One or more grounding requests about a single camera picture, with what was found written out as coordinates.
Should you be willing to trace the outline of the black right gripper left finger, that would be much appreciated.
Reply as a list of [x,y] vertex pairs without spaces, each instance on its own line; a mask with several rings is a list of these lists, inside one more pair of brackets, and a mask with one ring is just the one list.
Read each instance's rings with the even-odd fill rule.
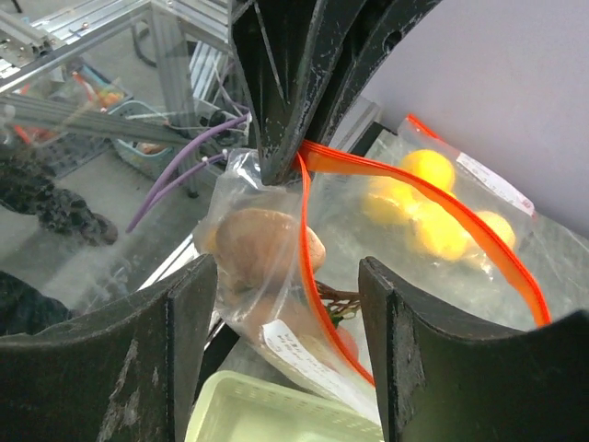
[[203,255],[84,316],[1,341],[5,441],[181,441],[217,284]]

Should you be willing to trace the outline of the yellow pear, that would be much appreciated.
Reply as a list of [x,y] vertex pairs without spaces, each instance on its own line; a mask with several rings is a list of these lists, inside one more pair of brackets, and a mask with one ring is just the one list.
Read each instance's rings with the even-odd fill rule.
[[470,235],[440,205],[422,202],[413,212],[406,231],[406,246],[448,262],[460,261],[468,249]]
[[371,178],[361,200],[363,213],[379,226],[406,226],[419,205],[411,186],[388,177]]

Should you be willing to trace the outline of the yellow orange fruit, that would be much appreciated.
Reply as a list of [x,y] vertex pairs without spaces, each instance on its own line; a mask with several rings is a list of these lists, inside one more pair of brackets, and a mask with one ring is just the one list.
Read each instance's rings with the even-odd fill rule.
[[456,181],[454,164],[431,149],[419,149],[401,159],[399,167],[428,181],[446,192],[453,190]]

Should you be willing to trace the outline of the yellow pear top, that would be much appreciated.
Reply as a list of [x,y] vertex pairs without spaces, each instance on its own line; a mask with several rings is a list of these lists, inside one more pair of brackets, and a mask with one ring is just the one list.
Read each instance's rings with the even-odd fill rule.
[[406,226],[419,205],[411,186],[388,177],[371,178],[361,200],[363,213],[379,226]]

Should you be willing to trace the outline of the clear bag orange zipper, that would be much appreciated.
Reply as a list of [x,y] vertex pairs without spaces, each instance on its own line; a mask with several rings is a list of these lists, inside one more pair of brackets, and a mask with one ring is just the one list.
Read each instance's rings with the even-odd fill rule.
[[[410,152],[431,149],[455,167],[446,192],[399,163]],[[532,208],[481,183],[471,159],[406,120],[373,157],[358,157],[316,142],[299,150],[306,170],[299,262],[307,296],[318,301],[316,281],[356,290],[357,263],[374,257],[409,284],[478,318],[516,330],[534,330],[588,309],[588,254],[565,236],[543,232]],[[412,187],[414,198],[440,204],[470,235],[462,259],[448,262],[411,251],[409,226],[379,226],[362,210],[368,181],[388,177]],[[511,250],[476,213],[504,217],[516,235]]]

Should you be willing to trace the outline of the pale cream pear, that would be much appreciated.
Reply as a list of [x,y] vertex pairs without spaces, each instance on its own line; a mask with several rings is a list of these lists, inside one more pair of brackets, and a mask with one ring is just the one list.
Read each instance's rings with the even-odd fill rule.
[[516,235],[510,223],[501,215],[491,211],[478,211],[476,215],[485,222],[512,250],[516,243]]

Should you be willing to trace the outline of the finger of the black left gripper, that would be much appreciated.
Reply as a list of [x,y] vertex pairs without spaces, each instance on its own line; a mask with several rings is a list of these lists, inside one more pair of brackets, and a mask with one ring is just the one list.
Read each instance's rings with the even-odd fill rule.
[[292,176],[303,140],[326,141],[356,96],[365,1],[236,1],[230,40],[253,122],[261,179]]
[[365,1],[312,119],[312,140],[323,145],[367,82],[395,47],[429,14],[437,0]]

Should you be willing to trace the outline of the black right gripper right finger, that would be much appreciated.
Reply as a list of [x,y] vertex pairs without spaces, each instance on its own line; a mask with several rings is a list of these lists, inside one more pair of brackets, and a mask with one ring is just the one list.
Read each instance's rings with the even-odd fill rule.
[[359,295],[387,441],[584,441],[588,314],[517,331],[404,281],[372,257]]

